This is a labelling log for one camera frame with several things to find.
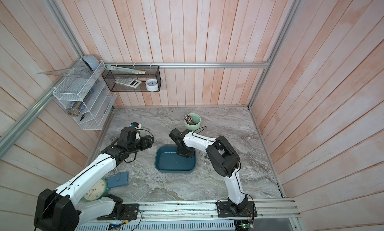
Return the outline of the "teal plastic storage tray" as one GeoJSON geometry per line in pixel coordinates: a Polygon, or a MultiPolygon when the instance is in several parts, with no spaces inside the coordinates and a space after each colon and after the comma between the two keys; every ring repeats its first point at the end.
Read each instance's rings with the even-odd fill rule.
{"type": "Polygon", "coordinates": [[[177,146],[162,146],[157,150],[155,168],[161,173],[190,174],[197,164],[195,154],[185,158],[177,154],[177,146]]]}

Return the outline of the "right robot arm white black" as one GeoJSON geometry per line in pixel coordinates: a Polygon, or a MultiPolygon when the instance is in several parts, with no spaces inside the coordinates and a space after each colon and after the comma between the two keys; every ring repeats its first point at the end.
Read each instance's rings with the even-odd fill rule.
{"type": "Polygon", "coordinates": [[[240,156],[225,137],[209,138],[193,131],[173,129],[170,138],[176,143],[179,156],[191,158],[195,150],[207,154],[214,170],[225,180],[230,202],[240,206],[246,200],[238,174],[240,156]]]}

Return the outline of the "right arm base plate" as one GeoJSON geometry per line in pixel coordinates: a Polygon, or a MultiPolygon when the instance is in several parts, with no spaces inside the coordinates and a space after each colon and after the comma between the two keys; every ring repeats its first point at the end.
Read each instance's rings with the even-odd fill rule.
{"type": "Polygon", "coordinates": [[[232,201],[216,201],[217,213],[220,218],[251,217],[255,218],[257,210],[253,201],[244,199],[239,205],[232,201]]]}

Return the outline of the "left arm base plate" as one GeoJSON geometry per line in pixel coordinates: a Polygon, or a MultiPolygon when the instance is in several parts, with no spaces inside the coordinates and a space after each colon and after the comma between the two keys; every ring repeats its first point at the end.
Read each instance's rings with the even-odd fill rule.
{"type": "Polygon", "coordinates": [[[98,217],[98,221],[106,220],[136,220],[139,212],[139,204],[117,204],[111,214],[98,217]]]}

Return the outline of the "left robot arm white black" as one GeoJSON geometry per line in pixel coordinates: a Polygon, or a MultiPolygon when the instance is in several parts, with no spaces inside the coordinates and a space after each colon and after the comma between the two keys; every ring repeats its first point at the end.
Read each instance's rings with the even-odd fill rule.
{"type": "Polygon", "coordinates": [[[42,191],[36,206],[35,229],[73,231],[79,225],[96,218],[124,218],[125,207],[122,199],[117,196],[106,195],[84,204],[80,204],[80,200],[105,174],[115,169],[130,154],[151,148],[154,140],[152,135],[133,141],[116,139],[74,178],[54,190],[42,191]]]}

